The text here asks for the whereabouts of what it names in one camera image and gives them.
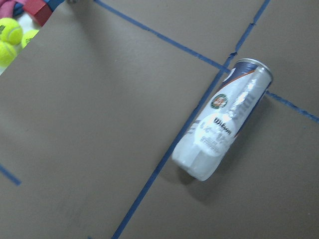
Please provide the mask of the background tennis ball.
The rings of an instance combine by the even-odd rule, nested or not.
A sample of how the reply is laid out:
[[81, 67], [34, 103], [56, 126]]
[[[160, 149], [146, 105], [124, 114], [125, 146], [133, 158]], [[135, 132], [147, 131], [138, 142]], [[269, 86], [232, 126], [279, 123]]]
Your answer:
[[0, 19], [0, 39], [11, 45], [21, 43], [23, 29], [20, 24], [13, 18], [5, 17]]
[[38, 29], [29, 30], [21, 39], [21, 46], [24, 49], [27, 44], [39, 33]]
[[0, 42], [0, 66], [7, 67], [16, 58], [16, 49], [7, 42]]

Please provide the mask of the pink cloth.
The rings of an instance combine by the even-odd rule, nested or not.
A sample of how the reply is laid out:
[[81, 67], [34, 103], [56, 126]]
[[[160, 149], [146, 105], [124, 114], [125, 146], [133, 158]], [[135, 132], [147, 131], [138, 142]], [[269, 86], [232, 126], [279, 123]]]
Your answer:
[[14, 18], [24, 13], [26, 0], [0, 0], [0, 18]]

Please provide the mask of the clear Wilson tennis ball can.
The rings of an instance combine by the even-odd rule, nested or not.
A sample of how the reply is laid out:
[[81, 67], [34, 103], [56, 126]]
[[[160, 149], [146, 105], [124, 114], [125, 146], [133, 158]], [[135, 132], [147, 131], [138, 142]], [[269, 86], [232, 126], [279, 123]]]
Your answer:
[[250, 58], [238, 60], [176, 145], [171, 155], [173, 162], [195, 179], [207, 180], [272, 80], [270, 69], [262, 62]]

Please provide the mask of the background tennis ball lower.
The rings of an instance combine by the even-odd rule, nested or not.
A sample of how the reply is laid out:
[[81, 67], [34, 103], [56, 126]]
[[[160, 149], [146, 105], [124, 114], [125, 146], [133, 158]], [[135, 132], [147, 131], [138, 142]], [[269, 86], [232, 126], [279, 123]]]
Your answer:
[[38, 29], [29, 30], [21, 39], [21, 46], [24, 49], [27, 44], [39, 33]]

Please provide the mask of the background tennis ball left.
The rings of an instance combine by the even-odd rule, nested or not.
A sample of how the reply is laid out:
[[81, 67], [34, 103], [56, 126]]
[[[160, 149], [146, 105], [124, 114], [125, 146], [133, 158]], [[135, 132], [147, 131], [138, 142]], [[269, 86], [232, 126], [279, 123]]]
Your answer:
[[5, 17], [0, 19], [0, 39], [11, 45], [21, 43], [23, 29], [20, 24], [13, 18]]

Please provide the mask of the blue block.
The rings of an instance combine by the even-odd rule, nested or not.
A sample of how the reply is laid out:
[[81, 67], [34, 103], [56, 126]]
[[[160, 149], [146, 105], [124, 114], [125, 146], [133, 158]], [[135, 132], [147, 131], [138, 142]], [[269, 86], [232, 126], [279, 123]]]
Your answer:
[[60, 6], [65, 0], [44, 0], [49, 6], [52, 12], [54, 12], [58, 6]]

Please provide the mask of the background tennis ball upper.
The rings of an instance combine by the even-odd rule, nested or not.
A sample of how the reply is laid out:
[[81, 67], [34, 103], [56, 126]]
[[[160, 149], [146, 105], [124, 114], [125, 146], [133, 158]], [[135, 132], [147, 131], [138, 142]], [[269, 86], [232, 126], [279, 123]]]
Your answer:
[[16, 58], [16, 49], [7, 42], [0, 42], [0, 66], [7, 67]]

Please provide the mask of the brown paper table cover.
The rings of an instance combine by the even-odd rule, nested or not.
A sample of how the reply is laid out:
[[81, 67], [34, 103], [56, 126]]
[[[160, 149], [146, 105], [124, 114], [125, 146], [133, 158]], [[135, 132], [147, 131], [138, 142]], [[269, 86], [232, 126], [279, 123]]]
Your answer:
[[[234, 63], [274, 76], [215, 173], [170, 159]], [[0, 77], [3, 239], [316, 239], [319, 3], [63, 3]]]

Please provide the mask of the red block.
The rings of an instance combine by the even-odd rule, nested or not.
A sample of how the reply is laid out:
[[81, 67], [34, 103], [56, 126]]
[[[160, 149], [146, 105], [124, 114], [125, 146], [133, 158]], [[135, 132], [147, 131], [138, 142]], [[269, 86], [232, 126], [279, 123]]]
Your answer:
[[27, 0], [23, 10], [39, 26], [44, 26], [53, 13], [53, 10], [44, 0]]

